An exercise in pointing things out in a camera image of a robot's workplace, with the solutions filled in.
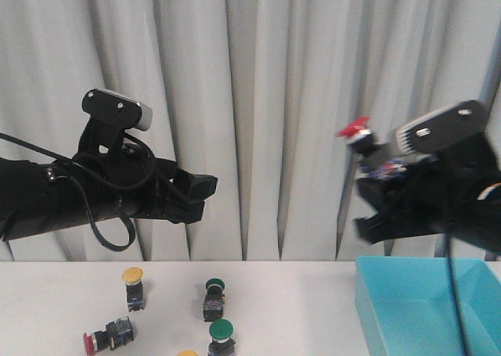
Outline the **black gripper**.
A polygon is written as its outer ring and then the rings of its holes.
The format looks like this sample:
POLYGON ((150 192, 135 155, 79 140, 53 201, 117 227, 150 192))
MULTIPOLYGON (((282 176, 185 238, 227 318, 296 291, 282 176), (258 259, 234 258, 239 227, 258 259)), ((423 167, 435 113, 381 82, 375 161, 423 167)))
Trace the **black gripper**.
POLYGON ((135 136, 118 136, 104 153, 103 142, 82 136, 74 166, 112 192, 132 218, 195 223, 201 220, 205 200, 212 196, 218 179, 192 174, 173 160, 158 158, 135 136))
POLYGON ((359 178, 355 184, 377 212, 353 220, 359 238, 370 244, 443 233, 500 253, 500 168, 483 132, 437 152, 404 199, 404 178, 359 178))

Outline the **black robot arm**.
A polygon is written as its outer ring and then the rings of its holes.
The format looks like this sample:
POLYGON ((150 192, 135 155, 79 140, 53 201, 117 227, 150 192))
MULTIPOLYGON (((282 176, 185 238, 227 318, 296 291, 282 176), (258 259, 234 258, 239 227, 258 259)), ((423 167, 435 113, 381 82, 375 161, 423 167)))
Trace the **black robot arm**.
POLYGON ((200 221, 218 179, 184 171, 125 138, 115 157, 96 151, 66 158, 19 141, 54 161, 1 160, 1 239, 89 225, 102 246, 121 252, 135 241, 136 219, 200 221))

